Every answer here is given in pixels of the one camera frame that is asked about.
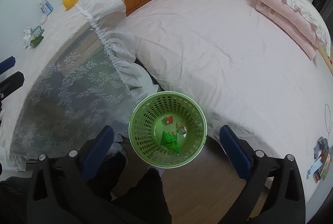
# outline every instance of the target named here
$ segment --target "green wrapper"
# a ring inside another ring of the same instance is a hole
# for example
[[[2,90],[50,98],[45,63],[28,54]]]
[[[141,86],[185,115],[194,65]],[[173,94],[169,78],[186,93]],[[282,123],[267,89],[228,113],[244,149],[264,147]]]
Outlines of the green wrapper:
[[[174,151],[176,154],[180,153],[179,145],[177,142],[177,133],[170,134],[168,132],[163,131],[161,145],[169,150]]]

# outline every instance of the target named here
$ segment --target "metal screw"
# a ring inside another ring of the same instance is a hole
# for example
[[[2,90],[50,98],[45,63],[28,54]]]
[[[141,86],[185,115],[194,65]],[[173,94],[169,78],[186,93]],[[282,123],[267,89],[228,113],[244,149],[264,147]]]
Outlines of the metal screw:
[[[258,157],[263,157],[265,155],[265,153],[263,151],[260,151],[260,150],[257,150],[255,151],[255,154],[258,156]]]
[[[78,154],[78,151],[76,151],[76,150],[72,150],[72,151],[70,151],[69,153],[68,153],[68,155],[70,156],[70,157],[74,157],[74,156],[76,156]]]
[[[290,161],[294,161],[294,160],[295,160],[295,158],[294,158],[294,156],[293,156],[292,154],[287,155],[287,158],[288,158]]]
[[[45,154],[41,154],[41,155],[38,157],[39,160],[44,160],[45,158],[46,158],[46,155],[45,155]]]

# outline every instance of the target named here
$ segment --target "white ruffled fabric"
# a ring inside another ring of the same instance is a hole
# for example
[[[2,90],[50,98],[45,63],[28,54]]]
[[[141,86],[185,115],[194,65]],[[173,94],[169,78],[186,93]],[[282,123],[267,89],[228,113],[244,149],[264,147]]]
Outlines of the white ruffled fabric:
[[[120,0],[79,0],[75,5],[95,28],[121,80],[129,89],[142,88],[135,61],[135,39],[126,28],[126,6]],[[131,93],[136,102],[147,97]]]
[[[309,0],[286,0],[287,4],[294,10],[299,10],[301,15],[316,27],[316,36],[325,43],[325,50],[328,56],[331,52],[331,37],[325,21],[317,9]]]

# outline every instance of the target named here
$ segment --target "pink folded blanket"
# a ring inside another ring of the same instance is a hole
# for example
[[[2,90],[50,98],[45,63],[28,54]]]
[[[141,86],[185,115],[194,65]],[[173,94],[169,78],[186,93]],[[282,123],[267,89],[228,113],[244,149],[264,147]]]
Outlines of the pink folded blanket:
[[[259,0],[256,9],[289,34],[310,59],[315,57],[317,47],[324,46],[317,38],[314,26],[285,0]]]
[[[304,50],[310,60],[315,57],[317,48],[313,46],[289,20],[259,0],[257,1],[255,8],[289,34],[289,36]]]

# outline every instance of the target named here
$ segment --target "paper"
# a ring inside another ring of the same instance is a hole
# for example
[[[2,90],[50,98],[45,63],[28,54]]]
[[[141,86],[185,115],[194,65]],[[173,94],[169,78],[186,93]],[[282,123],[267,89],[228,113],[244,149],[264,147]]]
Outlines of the paper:
[[[39,4],[44,14],[47,16],[52,13],[53,7],[50,5],[50,3],[47,0],[42,0]]]
[[[308,170],[308,173],[306,174],[306,179],[308,180],[309,178],[311,178],[314,174],[314,172],[319,169],[322,166],[321,163],[321,157],[318,158],[318,160],[316,162],[314,162],[311,166],[311,168]]]

